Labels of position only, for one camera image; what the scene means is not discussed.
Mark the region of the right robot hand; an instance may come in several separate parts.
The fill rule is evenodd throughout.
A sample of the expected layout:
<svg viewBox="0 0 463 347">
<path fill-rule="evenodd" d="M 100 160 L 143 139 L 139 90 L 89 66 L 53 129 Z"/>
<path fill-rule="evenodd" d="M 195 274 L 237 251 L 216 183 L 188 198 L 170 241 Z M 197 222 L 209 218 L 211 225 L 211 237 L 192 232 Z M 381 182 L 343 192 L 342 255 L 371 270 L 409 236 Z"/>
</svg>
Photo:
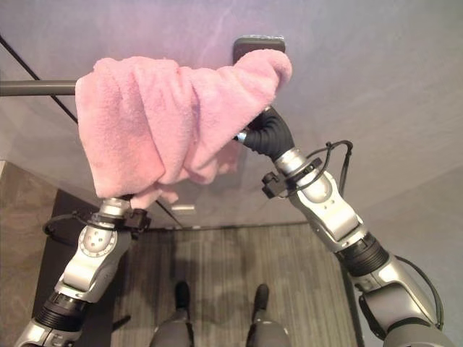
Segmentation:
<svg viewBox="0 0 463 347">
<path fill-rule="evenodd" d="M 272 106 L 265 108 L 234 140 L 273 162 L 295 146 L 288 125 Z"/>
</svg>

